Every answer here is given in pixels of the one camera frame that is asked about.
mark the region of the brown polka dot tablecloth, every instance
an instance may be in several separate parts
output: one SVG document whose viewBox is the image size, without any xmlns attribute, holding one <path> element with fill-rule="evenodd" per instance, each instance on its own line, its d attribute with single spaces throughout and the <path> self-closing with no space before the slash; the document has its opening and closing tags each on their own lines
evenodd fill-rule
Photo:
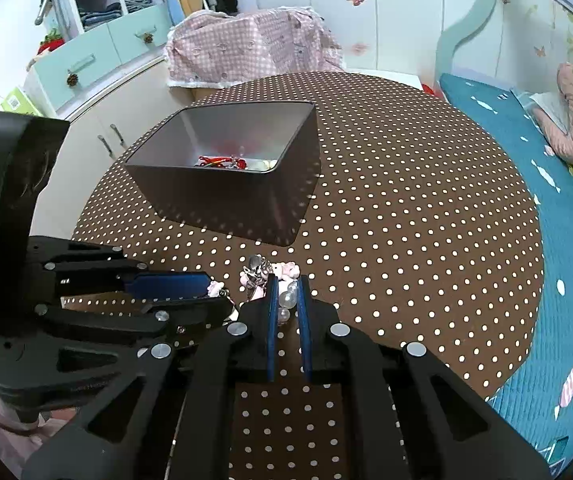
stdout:
<svg viewBox="0 0 573 480">
<path fill-rule="evenodd" d="M 371 76 L 272 76 L 199 103 L 258 100 L 317 105 L 322 173 L 291 246 L 157 216 L 121 164 L 154 129 L 107 171 L 74 239 L 122 246 L 153 270 L 205 270 L 238 303 L 250 254 L 294 261 L 343 322 L 387 346 L 422 341 L 491 396 L 529 353 L 543 282 L 537 212 L 511 160 L 449 104 Z M 101 296 L 79 306 L 137 308 Z M 306 384 L 297 317 L 278 350 L 276 383 L 236 390 L 230 476 L 347 478 L 340 388 Z"/>
</svg>

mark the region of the pink plaid cloth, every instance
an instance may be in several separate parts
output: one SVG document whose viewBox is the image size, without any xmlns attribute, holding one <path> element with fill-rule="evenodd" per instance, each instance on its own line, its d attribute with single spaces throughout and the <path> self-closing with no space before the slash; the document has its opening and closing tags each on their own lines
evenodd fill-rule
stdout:
<svg viewBox="0 0 573 480">
<path fill-rule="evenodd" d="M 227 88 L 289 72 L 344 71 L 342 48 L 308 7 L 238 16 L 198 10 L 172 28 L 169 86 Z"/>
</svg>

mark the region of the teal bedspread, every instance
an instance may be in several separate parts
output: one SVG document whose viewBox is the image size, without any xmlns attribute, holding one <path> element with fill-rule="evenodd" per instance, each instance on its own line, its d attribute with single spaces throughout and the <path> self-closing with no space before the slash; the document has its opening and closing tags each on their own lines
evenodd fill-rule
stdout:
<svg viewBox="0 0 573 480">
<path fill-rule="evenodd" d="M 526 362 L 488 402 L 558 474 L 573 458 L 573 177 L 517 99 L 445 74 L 449 102 L 489 132 L 518 167 L 537 204 L 545 285 Z"/>
</svg>

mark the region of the qr code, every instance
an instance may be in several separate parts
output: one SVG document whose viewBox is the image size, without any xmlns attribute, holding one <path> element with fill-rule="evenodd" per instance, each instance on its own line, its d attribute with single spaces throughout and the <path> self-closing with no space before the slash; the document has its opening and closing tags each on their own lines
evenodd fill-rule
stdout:
<svg viewBox="0 0 573 480">
<path fill-rule="evenodd" d="M 10 106 L 11 110 L 17 110 L 20 108 L 20 100 L 15 97 L 15 95 L 12 95 L 7 99 L 7 104 Z"/>
</svg>

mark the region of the drawer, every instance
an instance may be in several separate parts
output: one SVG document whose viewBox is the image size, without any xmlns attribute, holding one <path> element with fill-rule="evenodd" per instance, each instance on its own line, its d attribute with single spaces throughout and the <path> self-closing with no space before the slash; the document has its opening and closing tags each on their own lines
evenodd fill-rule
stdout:
<svg viewBox="0 0 573 480">
<path fill-rule="evenodd" d="M 165 7 L 157 5 L 127 14 L 106 25 L 122 63 L 126 63 L 166 43 L 170 19 Z M 147 34 L 153 36 L 151 43 L 144 42 Z"/>
<path fill-rule="evenodd" d="M 34 69 L 53 108 L 57 110 L 76 94 L 120 65 L 118 53 L 105 25 L 79 35 L 35 63 Z M 78 77 L 67 84 L 70 73 Z"/>
</svg>

